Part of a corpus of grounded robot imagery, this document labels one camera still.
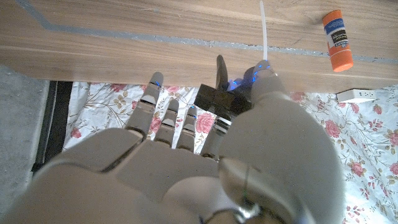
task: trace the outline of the black object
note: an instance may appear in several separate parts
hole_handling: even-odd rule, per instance
[[[237,115],[250,110],[251,87],[253,83],[254,67],[246,70],[240,86],[232,91],[228,89],[228,74],[224,59],[217,57],[216,88],[200,85],[194,104],[205,111],[231,121]]]
[[[33,173],[62,152],[71,91],[72,82],[50,81]]]

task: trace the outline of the glue stick label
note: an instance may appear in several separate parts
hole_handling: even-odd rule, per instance
[[[330,49],[333,47],[345,48],[348,45],[346,28],[344,27],[343,19],[339,18],[330,21],[325,26],[325,32]]]

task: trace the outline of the red flower pattern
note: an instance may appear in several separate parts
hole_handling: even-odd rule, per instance
[[[295,101],[295,102],[300,102],[303,100],[303,96],[305,96],[305,93],[302,92],[297,92],[297,93],[292,93],[290,95],[290,98]]]
[[[203,113],[198,116],[197,132],[208,134],[214,123],[213,116],[209,113]]]
[[[332,120],[325,121],[325,124],[326,133],[328,133],[328,135],[331,137],[338,138],[340,135],[340,129],[338,125]]]
[[[386,197],[388,197],[387,189],[384,187],[384,185],[380,185],[380,188],[383,190],[383,193]]]
[[[351,166],[351,170],[358,175],[358,177],[361,177],[363,174],[363,168],[362,168],[362,164],[358,163],[358,162],[354,162],[354,164]]]
[[[351,108],[353,109],[354,113],[359,112],[359,106],[356,103],[350,103]]]
[[[373,106],[373,111],[376,112],[377,114],[381,114],[382,113],[382,108],[379,105],[374,105]]]
[[[348,215],[350,218],[354,218],[355,215],[360,216],[360,215],[361,215],[360,212],[365,211],[364,208],[358,208],[358,206],[356,206],[356,205],[353,207],[352,210],[351,210],[351,207],[350,207],[350,206],[347,206],[346,209],[347,209],[347,212],[348,212],[347,215]],[[347,218],[344,217],[344,219],[343,219],[343,224],[345,224],[345,223],[348,223],[348,220],[347,220]]]
[[[113,89],[113,91],[115,91],[116,93],[119,92],[120,90],[123,90],[124,87],[126,87],[126,84],[112,84],[111,88]]]
[[[398,163],[393,163],[390,166],[390,171],[394,174],[394,175],[398,175]]]
[[[73,128],[72,132],[70,133],[70,136],[73,138],[80,138],[81,137],[81,132],[79,131],[78,128]]]
[[[318,110],[324,110],[325,109],[325,102],[323,102],[321,99],[318,99],[318,105],[317,105],[317,108],[318,108]]]
[[[169,93],[176,93],[177,91],[180,90],[180,87],[178,86],[170,86],[166,89]]]
[[[162,124],[162,120],[160,118],[153,117],[152,122],[150,124],[149,131],[153,131],[154,133],[156,133],[157,130],[159,130],[161,124]]]
[[[147,86],[146,85],[141,85],[141,86],[139,86],[139,88],[141,88],[141,90],[145,91],[147,89]]]
[[[351,139],[351,142],[352,142],[354,145],[356,145],[356,146],[358,145],[358,144],[356,143],[355,139],[354,139],[352,136],[350,136],[349,138]]]
[[[398,146],[398,133],[391,134],[390,142],[393,146]]]
[[[136,109],[136,106],[137,106],[137,101],[133,101],[132,103],[131,103],[131,109]]]
[[[362,195],[365,194],[366,200],[369,200],[369,194],[370,194],[369,190],[367,188],[359,190],[362,192]]]
[[[381,128],[383,122],[380,120],[376,120],[374,119],[373,122],[372,121],[368,121],[369,127],[372,128],[373,131],[377,131],[377,128]]]

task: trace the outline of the white power strip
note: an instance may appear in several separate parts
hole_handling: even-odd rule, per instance
[[[339,103],[363,103],[376,99],[374,90],[347,90],[342,93],[337,93],[337,100]]]

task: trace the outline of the gray floor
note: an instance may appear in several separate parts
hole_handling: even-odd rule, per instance
[[[0,216],[31,180],[48,89],[0,65]]]

